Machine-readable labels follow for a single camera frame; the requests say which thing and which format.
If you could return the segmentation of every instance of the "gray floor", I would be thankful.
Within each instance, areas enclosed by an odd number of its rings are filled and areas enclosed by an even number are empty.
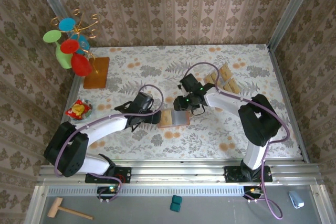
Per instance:
[[[296,189],[305,206],[294,209],[288,191]],[[59,211],[48,218],[54,197],[48,197],[40,223],[118,223],[118,224],[211,224],[211,223],[321,223],[308,187],[268,187],[268,196],[282,209],[284,218],[276,220],[264,202],[248,204],[242,197],[183,197],[180,212],[169,210],[171,197],[120,197],[103,204],[95,197],[64,197],[62,206],[94,216],[94,220]]]

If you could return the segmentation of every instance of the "hammer handle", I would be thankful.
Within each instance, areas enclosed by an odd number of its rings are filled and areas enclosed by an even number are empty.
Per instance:
[[[84,218],[93,220],[92,216],[89,216],[89,215],[86,215],[86,214],[83,214],[81,212],[77,212],[77,211],[74,211],[74,210],[71,210],[71,209],[68,209],[68,208],[58,207],[58,210],[62,210],[64,212],[68,212],[68,213],[73,214],[73,215],[77,215],[77,216],[80,216],[80,217],[84,217]]]

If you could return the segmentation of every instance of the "red snack bag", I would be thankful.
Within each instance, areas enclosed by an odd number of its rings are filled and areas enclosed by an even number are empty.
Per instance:
[[[73,119],[82,120],[82,116],[85,115],[90,109],[90,106],[83,103],[81,100],[77,100],[73,106],[65,112],[65,114]]]

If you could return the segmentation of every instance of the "wooden block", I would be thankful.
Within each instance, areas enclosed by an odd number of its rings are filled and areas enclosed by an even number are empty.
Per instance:
[[[204,78],[204,82],[205,82],[205,83],[215,84],[215,82],[212,80],[210,74],[208,74],[208,75]]]
[[[240,88],[238,87],[236,81],[234,78],[232,78],[230,81],[229,81],[229,86],[230,88],[232,89],[232,92],[235,93],[235,94],[239,94],[240,93]]]
[[[170,127],[173,125],[172,110],[161,110],[161,119],[158,128]]]
[[[224,81],[227,81],[232,77],[232,73],[227,64],[222,65],[222,67],[219,69],[219,72]]]
[[[225,84],[225,85],[223,86],[223,89],[224,89],[225,91],[227,91],[227,92],[231,92],[231,93],[233,93],[232,89],[230,88],[229,83]]]
[[[213,82],[214,82],[214,84],[215,84],[215,81],[216,81],[216,79],[217,79],[217,71],[213,71],[213,72],[210,74],[210,76],[211,76],[211,79],[213,80]]]
[[[85,77],[83,84],[84,89],[104,89],[106,87],[110,58],[96,58],[94,62],[94,66],[96,67],[98,73],[96,73],[95,69],[93,68],[92,73]]]

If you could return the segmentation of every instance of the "small wooden piece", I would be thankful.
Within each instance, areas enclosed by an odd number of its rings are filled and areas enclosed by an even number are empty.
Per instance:
[[[162,110],[161,111],[161,119],[158,124],[159,128],[170,127],[173,125],[173,117],[172,117],[172,110]]]
[[[48,212],[48,215],[47,215],[48,217],[54,218],[56,216],[57,211],[61,210],[61,211],[68,212],[68,213],[73,214],[73,215],[77,215],[77,216],[80,216],[80,217],[84,217],[84,218],[93,220],[93,216],[86,215],[86,214],[83,214],[81,212],[77,212],[77,211],[74,211],[74,210],[71,210],[71,209],[68,209],[68,208],[65,208],[65,207],[61,207],[60,205],[61,205],[62,201],[63,201],[63,199],[59,198],[59,197],[57,197],[54,200],[54,203],[53,203],[53,205],[51,206],[51,208]]]
[[[94,66],[98,73],[96,73],[95,69],[93,68],[92,73],[85,77],[83,84],[84,89],[104,89],[106,87],[110,58],[96,58],[94,62]]]
[[[232,92],[235,93],[235,94],[239,94],[240,93],[240,88],[238,87],[237,83],[236,83],[236,80],[234,78],[232,78],[230,81],[229,81],[229,86],[230,88],[232,89]]]
[[[232,89],[230,88],[229,83],[225,84],[225,85],[223,86],[223,89],[224,89],[225,91],[227,91],[227,92],[231,92],[231,93],[233,93]]]
[[[208,74],[208,75],[204,78],[204,83],[215,84],[215,82],[212,80],[210,74]]]
[[[211,75],[211,78],[212,78],[212,80],[213,80],[213,82],[214,82],[214,84],[215,84],[215,81],[216,81],[216,79],[217,79],[217,71],[213,71],[210,75]]]
[[[227,64],[222,65],[222,67],[219,69],[219,72],[224,81],[227,81],[232,77],[232,73]]]

